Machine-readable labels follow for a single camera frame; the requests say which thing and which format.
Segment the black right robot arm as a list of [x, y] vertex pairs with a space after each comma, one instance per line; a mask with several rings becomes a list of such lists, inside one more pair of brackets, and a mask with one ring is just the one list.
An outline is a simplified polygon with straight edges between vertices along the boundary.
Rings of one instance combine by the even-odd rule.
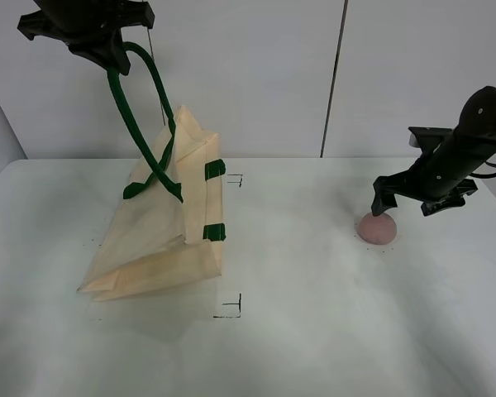
[[409, 127], [421, 155], [403, 172], [373, 183], [372, 215], [396, 208], [396, 197], [422, 203], [422, 214], [460, 208], [475, 193], [477, 179], [496, 178], [496, 88], [486, 86], [467, 100], [455, 128]]

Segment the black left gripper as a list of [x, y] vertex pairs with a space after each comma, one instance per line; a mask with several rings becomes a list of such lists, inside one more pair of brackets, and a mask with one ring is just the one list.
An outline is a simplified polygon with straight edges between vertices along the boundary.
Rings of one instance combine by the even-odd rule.
[[29, 41], [37, 36], [67, 42], [69, 51], [106, 71], [128, 75], [131, 64], [120, 30], [154, 26], [155, 14], [145, 1], [37, 1], [41, 12], [22, 15], [17, 29]]

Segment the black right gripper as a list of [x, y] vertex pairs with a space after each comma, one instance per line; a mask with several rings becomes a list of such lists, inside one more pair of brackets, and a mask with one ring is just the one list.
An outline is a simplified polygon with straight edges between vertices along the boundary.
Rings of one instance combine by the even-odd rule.
[[421, 203], [435, 199], [422, 203], [425, 217], [463, 207], [464, 196], [478, 190], [470, 175], [496, 153], [496, 143], [448, 128], [410, 127], [409, 131], [422, 154], [410, 169], [375, 180], [373, 216], [396, 208], [396, 195]]

